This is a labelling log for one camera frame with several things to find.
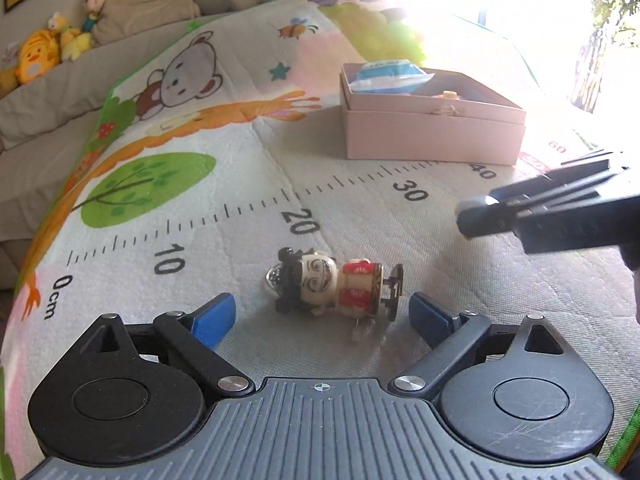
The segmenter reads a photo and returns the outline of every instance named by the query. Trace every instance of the box lid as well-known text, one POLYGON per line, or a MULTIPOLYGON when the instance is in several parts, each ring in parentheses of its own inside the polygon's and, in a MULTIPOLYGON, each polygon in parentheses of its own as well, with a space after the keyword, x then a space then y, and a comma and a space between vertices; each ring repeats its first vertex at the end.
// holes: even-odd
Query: box lid
POLYGON ((460 117, 524 124, 526 111, 498 92, 460 72, 425 68, 424 70, 429 74, 433 73, 434 77, 413 94, 353 93, 349 88, 349 82, 355 79, 361 66, 362 63, 345 63, 342 66, 340 81, 349 110, 455 114, 460 117), (444 91, 454 91, 463 99, 434 97, 444 91))

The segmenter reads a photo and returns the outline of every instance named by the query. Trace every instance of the number 10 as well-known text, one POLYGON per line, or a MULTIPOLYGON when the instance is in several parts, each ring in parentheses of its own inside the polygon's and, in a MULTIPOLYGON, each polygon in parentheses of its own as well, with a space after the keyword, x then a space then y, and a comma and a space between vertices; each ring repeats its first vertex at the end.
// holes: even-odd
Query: number 10
MULTIPOLYGON (((171 249, 167 251, 161 251, 156 253, 156 256, 164 256, 165 254, 171 253, 179 253, 184 250, 184 247, 181 247, 178 244, 171 244, 171 249)), ((156 274, 173 274, 175 272, 179 272, 184 269, 185 261, 182 258, 169 258, 167 260, 163 260, 162 262, 156 264, 154 267, 154 272, 156 274)))

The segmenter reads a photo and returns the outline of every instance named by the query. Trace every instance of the cartoon giraffe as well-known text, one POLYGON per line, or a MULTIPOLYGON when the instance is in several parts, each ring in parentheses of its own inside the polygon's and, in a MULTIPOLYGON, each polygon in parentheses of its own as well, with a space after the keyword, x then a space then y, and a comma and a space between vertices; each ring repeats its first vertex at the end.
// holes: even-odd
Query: cartoon giraffe
POLYGON ((117 164, 131 160, 147 148, 157 148, 172 139, 187 137, 200 130, 212 130, 228 124, 250 123, 258 117, 270 117, 279 121, 300 121, 306 115, 299 110, 293 110, 293 108, 306 108, 309 110, 321 108, 321 105, 296 105, 304 101, 320 100, 318 97, 296 99, 304 94, 302 90, 297 90, 268 101, 247 101, 205 108, 192 120, 178 128, 158 136, 143 137, 135 140, 108 156, 73 186, 66 195, 60 198, 45 221, 40 225, 25 256, 16 287, 16 291, 20 291, 23 286, 28 291, 22 319, 31 313, 33 307, 40 306, 40 292, 36 286, 35 270, 51 247, 53 240, 62 229, 66 218, 73 210, 76 201, 89 182, 111 171, 117 164))

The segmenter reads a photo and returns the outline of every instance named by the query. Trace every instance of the cartoon bee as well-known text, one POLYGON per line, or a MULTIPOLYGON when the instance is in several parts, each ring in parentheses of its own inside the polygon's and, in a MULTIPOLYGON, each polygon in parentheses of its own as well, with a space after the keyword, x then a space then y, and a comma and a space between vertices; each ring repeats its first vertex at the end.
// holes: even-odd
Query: cartoon bee
POLYGON ((306 18, 304 20, 301 20, 300 18, 293 18, 290 25, 287 25, 286 27, 278 30, 280 33, 280 37, 285 39, 296 38, 298 40, 300 36, 302 36, 308 30, 315 34, 316 30, 318 30, 318 27, 316 27, 315 25, 305 25, 305 23, 306 18))

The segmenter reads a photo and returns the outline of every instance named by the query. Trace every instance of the beige cushion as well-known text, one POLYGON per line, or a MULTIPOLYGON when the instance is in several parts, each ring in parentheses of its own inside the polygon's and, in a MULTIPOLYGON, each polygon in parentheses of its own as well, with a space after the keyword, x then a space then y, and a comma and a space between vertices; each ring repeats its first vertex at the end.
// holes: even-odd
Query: beige cushion
POLYGON ((116 82, 179 40, 188 23, 172 23, 95 48, 11 92, 0 100, 4 147, 17 146, 102 107, 116 82))
POLYGON ((78 161, 99 111, 0 154, 0 242, 32 238, 78 161))
POLYGON ((200 16, 193 0, 106 0, 92 28, 98 44, 121 40, 143 30, 200 16))

